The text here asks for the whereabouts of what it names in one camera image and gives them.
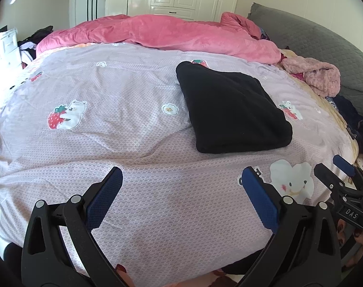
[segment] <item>white drawer unit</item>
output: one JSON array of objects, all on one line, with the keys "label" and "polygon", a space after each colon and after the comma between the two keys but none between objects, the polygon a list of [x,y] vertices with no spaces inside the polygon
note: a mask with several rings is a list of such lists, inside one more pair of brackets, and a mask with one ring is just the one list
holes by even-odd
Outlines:
[{"label": "white drawer unit", "polygon": [[21,65],[21,54],[19,48],[17,47],[8,54],[5,54],[5,58],[2,60],[4,65],[8,68],[16,68]]},{"label": "white drawer unit", "polygon": [[177,18],[194,20],[195,11],[193,9],[183,9],[180,7],[151,6],[151,14],[170,15]]},{"label": "white drawer unit", "polygon": [[12,30],[12,32],[8,33],[5,37],[3,37],[1,39],[1,42],[5,54],[8,54],[11,51],[15,50],[18,47],[17,34],[15,30]]},{"label": "white drawer unit", "polygon": [[0,95],[19,82],[22,71],[16,29],[0,33]]}]

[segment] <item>black folded cloth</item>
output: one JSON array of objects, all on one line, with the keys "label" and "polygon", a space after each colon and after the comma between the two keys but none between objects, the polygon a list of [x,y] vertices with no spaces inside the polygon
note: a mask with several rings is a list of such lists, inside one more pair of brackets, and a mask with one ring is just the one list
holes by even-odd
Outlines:
[{"label": "black folded cloth", "polygon": [[176,75],[199,152],[261,151],[291,143],[292,125],[254,77],[188,61],[177,66]]}]

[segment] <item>white bear print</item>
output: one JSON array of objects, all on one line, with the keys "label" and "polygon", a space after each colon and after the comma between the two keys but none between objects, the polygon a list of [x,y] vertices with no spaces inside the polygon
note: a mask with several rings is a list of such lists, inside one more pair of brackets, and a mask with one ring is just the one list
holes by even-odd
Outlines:
[{"label": "white bear print", "polygon": [[50,129],[70,130],[76,127],[86,110],[86,101],[73,100],[69,106],[60,105],[50,113],[48,125]]},{"label": "white bear print", "polygon": [[60,115],[61,119],[65,119],[64,122],[58,124],[57,129],[73,129],[81,121],[82,114],[86,110],[87,102],[79,102],[73,100],[64,114]]},{"label": "white bear print", "polygon": [[271,185],[281,196],[289,195],[297,203],[302,204],[306,198],[310,199],[314,192],[314,182],[310,173],[312,167],[304,162],[293,167],[286,160],[272,163]]}]

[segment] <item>human hand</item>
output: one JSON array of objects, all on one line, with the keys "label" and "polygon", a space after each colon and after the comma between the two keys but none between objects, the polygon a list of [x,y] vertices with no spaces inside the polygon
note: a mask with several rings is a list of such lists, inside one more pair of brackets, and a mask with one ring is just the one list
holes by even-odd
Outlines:
[{"label": "human hand", "polygon": [[[340,247],[345,243],[346,240],[344,233],[346,224],[347,223],[342,219],[340,219],[337,223],[337,238],[338,242],[340,243]],[[353,236],[355,241],[361,244],[361,247],[360,249],[358,249],[357,253],[350,260],[347,261],[347,263],[345,264],[346,268],[350,268],[356,265],[363,256],[363,230],[355,229]]]},{"label": "human hand", "polygon": [[123,267],[122,265],[117,265],[115,270],[119,274],[119,276],[125,281],[128,287],[135,287],[131,277],[128,276],[125,267]]}]

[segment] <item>pink blanket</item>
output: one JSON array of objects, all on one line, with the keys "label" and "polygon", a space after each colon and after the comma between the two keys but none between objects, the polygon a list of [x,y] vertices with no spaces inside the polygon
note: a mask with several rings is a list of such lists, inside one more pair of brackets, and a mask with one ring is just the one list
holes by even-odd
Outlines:
[{"label": "pink blanket", "polygon": [[260,34],[252,21],[229,12],[223,13],[220,23],[187,22],[159,15],[117,15],[55,31],[38,44],[37,54],[82,43],[127,42],[161,50],[225,54],[265,64],[279,62],[277,46],[258,40]]}]

